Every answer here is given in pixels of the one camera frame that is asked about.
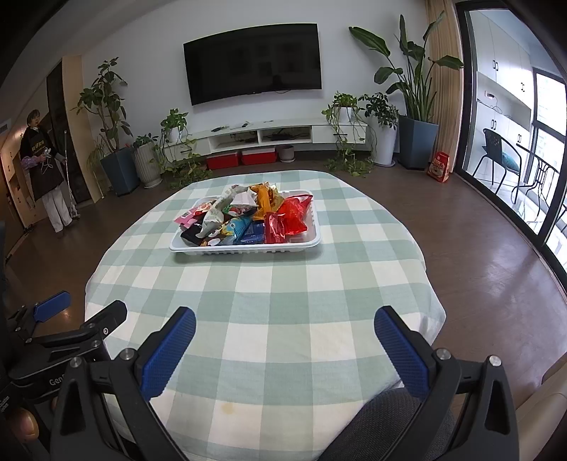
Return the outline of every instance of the screw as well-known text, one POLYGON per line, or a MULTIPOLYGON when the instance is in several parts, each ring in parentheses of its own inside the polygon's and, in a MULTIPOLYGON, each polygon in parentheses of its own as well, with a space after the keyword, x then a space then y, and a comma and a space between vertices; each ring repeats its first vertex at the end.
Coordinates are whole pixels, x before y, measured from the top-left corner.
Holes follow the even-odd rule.
POLYGON ((491 355, 488 358, 488 361, 493 367, 499 367, 500 365, 502 365, 502 359, 497 355, 491 355))
POLYGON ((437 349, 435 355, 441 360, 449 360, 451 353, 447 349, 437 349))
POLYGON ((126 349, 122 350, 122 352, 120 353, 120 358, 122 360, 131 360, 132 357, 134 357, 135 352, 136 351, 131 347, 127 347, 126 349))
POLYGON ((83 363, 83 359, 81 357, 73 357, 69 363, 71 364, 71 368, 78 368, 83 363))

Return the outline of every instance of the curtain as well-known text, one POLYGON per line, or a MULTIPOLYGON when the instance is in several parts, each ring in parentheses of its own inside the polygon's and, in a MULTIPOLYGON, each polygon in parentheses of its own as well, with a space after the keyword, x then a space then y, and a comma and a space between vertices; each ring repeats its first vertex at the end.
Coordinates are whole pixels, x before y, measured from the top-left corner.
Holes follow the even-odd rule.
MULTIPOLYGON (((435 21, 441 11, 445 10, 444 20, 431 33, 428 40, 431 59, 436 60, 450 55, 463 61, 459 23, 452 0, 425 0, 425 8, 429 23, 435 21)), ((435 66, 431 75, 433 77, 431 91, 437 92, 433 104, 432 122, 439 124, 434 152, 440 150, 448 154, 451 159, 450 171, 453 171, 463 116, 464 73, 462 69, 453 70, 435 66)))

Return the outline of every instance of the woman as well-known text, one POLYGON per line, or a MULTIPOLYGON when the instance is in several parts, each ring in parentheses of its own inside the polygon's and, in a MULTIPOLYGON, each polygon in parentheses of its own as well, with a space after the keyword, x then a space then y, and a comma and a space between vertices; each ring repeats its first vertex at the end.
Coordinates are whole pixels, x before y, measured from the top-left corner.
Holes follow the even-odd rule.
POLYGON ((41 198, 51 225, 58 237, 64 226, 73 221, 61 194, 63 176, 55 165, 54 158, 65 164, 65 158, 56 153, 49 135, 39 127, 39 110, 32 110, 27 118, 28 127, 20 145, 20 160, 24 170, 29 171, 33 197, 41 198))

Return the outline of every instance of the teal cushion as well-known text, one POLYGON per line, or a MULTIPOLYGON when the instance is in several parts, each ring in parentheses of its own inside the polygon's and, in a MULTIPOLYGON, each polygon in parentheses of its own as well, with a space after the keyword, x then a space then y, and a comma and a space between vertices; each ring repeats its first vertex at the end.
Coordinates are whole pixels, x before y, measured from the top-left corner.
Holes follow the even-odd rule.
POLYGON ((515 171, 516 173, 520 172, 520 167, 518 166, 518 164, 516 163, 516 160, 514 160, 509 154, 507 154, 506 152, 502 152, 502 163, 504 164, 504 166, 512 171, 515 171))

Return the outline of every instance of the white plastic tray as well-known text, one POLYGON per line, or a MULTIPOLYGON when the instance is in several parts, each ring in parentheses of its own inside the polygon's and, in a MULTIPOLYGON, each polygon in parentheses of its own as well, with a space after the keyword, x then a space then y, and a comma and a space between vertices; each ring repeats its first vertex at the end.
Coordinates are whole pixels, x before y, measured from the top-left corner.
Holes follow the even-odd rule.
MULTIPOLYGON (((305 190, 280 191, 285 197, 293 195, 310 194, 305 190)), ((201 203, 215 200, 217 197, 204 197, 197 200, 191 208, 199 206, 201 203)), ((232 201, 233 204, 255 205, 252 198, 247 192, 238 194, 232 201)), ((225 253, 275 253, 275 252, 300 252, 305 248, 316 246, 321 241, 321 229, 317 219, 317 211, 313 202, 309 204, 305 217, 303 219, 307 230, 301 234, 287 237, 287 243, 284 244, 260 244, 260 245, 218 245, 218 246, 196 246, 181 238, 181 229, 179 228, 171 239, 170 250, 174 253, 188 254, 225 254, 225 253)))

